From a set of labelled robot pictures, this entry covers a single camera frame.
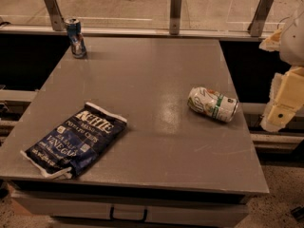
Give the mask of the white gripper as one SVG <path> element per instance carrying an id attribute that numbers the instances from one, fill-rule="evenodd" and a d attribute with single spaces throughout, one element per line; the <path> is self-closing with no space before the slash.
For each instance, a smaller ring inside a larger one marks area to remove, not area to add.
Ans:
<path id="1" fill-rule="evenodd" d="M 268 132 L 284 128 L 304 105 L 304 4 L 300 4 L 285 23 L 264 39 L 259 48 L 279 51 L 280 59 L 292 67 L 276 73 L 263 112 L 261 127 Z"/>

